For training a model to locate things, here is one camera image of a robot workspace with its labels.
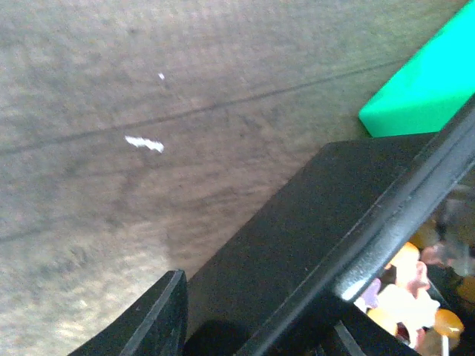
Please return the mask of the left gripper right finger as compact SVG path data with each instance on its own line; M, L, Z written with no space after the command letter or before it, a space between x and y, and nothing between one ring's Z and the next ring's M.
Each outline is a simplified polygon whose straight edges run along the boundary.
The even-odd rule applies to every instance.
M339 321L320 347L323 355L419 355L365 316Z

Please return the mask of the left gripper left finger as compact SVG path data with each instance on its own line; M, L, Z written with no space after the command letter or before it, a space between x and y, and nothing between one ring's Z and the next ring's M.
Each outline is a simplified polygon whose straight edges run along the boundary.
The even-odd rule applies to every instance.
M72 355L181 355L188 317L186 274L167 271L114 322Z

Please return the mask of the black candy bin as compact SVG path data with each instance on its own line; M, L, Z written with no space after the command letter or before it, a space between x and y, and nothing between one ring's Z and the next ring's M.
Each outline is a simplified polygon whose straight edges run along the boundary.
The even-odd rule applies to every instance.
M474 166L437 134L325 145L189 281L185 355L303 355Z

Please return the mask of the green candy bin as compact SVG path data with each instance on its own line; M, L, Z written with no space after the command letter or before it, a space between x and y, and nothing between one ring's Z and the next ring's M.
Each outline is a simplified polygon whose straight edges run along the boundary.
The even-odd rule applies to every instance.
M474 95L469 1L359 111L372 137L440 131Z

